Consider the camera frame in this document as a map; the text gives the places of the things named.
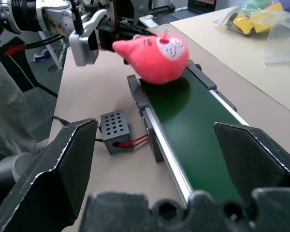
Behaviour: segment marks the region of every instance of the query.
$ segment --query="green conveyor belt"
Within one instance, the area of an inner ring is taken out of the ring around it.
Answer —
[[[164,86],[141,84],[192,188],[218,202],[241,200],[213,131],[237,119],[188,70]]]

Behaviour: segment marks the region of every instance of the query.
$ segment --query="wire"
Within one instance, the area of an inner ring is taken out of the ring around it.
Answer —
[[[148,1],[148,9],[151,10],[153,7],[153,0]]]
[[[122,146],[122,144],[119,144],[118,147],[121,147],[121,148],[133,148],[133,147],[136,147],[140,144],[142,144],[143,142],[146,142],[148,141],[148,138],[147,139],[144,139],[143,141],[139,142],[138,144],[135,144],[135,145],[131,145],[131,146]]]
[[[53,64],[53,65],[49,66],[48,72],[49,73],[54,73],[57,69],[58,69],[57,65]]]
[[[103,139],[95,139],[95,141],[104,143]]]
[[[148,138],[146,138],[145,140],[141,141],[137,145],[133,145],[133,143],[135,143],[135,142],[137,142],[137,141],[139,141],[139,140],[141,140],[141,139],[143,139],[145,137],[147,137],[147,134],[142,136],[142,137],[140,137],[140,138],[138,138],[138,139],[135,139],[135,140],[132,140],[132,141],[128,141],[128,142],[125,142],[125,143],[122,143],[122,144],[117,144],[116,146],[117,147],[134,147],[134,146],[137,146],[137,145],[145,142]]]
[[[58,116],[53,116],[53,119],[59,120],[59,122],[61,122],[63,126],[67,126],[70,124],[69,121],[67,121],[61,117],[58,117]],[[95,139],[95,141],[100,142],[100,143],[104,143],[103,139]]]
[[[69,121],[67,121],[67,120],[65,120],[65,119],[62,119],[62,118],[60,118],[60,117],[57,117],[57,116],[53,116],[53,119],[57,119],[59,122],[61,122],[61,124],[62,124],[63,126],[67,126],[67,125],[70,124]]]
[[[76,7],[75,1],[70,0],[71,7],[72,7],[72,20],[75,28],[75,32],[78,35],[81,35],[84,33],[84,28],[83,28],[83,23],[82,23],[82,18],[80,16],[79,10]]]
[[[35,89],[35,93],[37,94],[38,98],[40,99],[41,103],[42,103],[42,106],[43,106],[43,109],[44,109],[44,113],[45,113],[45,117],[46,117],[46,121],[48,119],[48,115],[47,115],[47,112],[46,112],[46,107],[45,107],[45,104],[44,104],[44,101],[42,100],[40,94],[38,93],[37,89],[35,88],[34,84],[30,81],[30,79],[27,77],[26,73],[24,72],[24,70],[19,66],[19,64],[11,57],[9,56],[10,59],[16,64],[16,66],[21,70],[21,72],[23,73],[23,75],[26,77],[26,79],[29,81],[29,83],[32,85],[33,89]]]
[[[7,55],[12,55],[17,51],[23,51],[23,50],[28,50],[28,49],[33,49],[33,48],[37,48],[37,47],[42,47],[42,46],[46,46],[49,44],[52,44],[58,40],[63,39],[64,36],[63,35],[55,35],[53,37],[50,37],[48,39],[45,40],[41,40],[38,42],[34,42],[34,43],[29,43],[29,44],[22,44],[22,45],[16,45],[16,46],[9,46],[9,47],[2,47],[0,45],[0,51],[2,52],[7,52]]]

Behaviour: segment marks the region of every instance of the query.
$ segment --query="stuffed toy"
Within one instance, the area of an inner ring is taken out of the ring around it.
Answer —
[[[175,34],[135,35],[132,40],[114,42],[113,49],[142,79],[155,85],[179,78],[189,61],[187,44]]]

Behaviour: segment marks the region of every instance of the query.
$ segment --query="table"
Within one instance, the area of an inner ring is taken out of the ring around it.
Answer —
[[[188,43],[190,59],[202,65],[204,73],[235,104],[238,113],[247,123],[263,129],[290,153],[289,110],[173,26],[167,24],[153,30],[167,30],[182,35]],[[101,114],[123,108],[133,125],[132,137],[143,135],[143,123],[135,110],[127,83],[127,76],[131,74],[134,74],[131,67],[123,65],[122,59],[110,52],[101,52],[93,66],[76,67],[71,50],[68,49],[55,115],[68,121],[77,121],[99,118]],[[53,121],[50,141],[61,127],[59,122]],[[162,197],[181,201],[166,165],[164,162],[156,164],[148,145],[134,153],[110,156],[103,144],[96,143],[86,194],[98,190],[141,191],[148,196],[150,204]],[[77,231],[79,222],[78,219],[75,225],[64,231]]]
[[[130,74],[134,74],[133,69],[111,52],[100,52],[95,65],[76,67],[69,48],[55,115],[68,121],[93,117],[99,120],[102,114],[124,109],[131,124],[132,138],[144,135],[145,128],[127,82]],[[50,141],[61,127],[60,122],[53,121]],[[97,138],[101,138],[100,132],[97,132]],[[143,192],[150,205],[161,198],[174,199],[183,205],[166,164],[156,163],[149,145],[141,146],[132,153],[110,156],[104,144],[95,143],[86,196],[105,190]],[[84,204],[79,219],[64,232],[78,231]]]
[[[217,29],[215,21],[225,18],[233,8],[203,14],[171,24],[237,74],[290,110],[290,64],[264,64],[267,34],[246,37]]]

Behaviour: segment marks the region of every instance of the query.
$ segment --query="gray box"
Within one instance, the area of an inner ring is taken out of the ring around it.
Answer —
[[[101,131],[104,144],[110,155],[133,148],[116,147],[118,143],[131,140],[127,118],[122,110],[101,115]]]

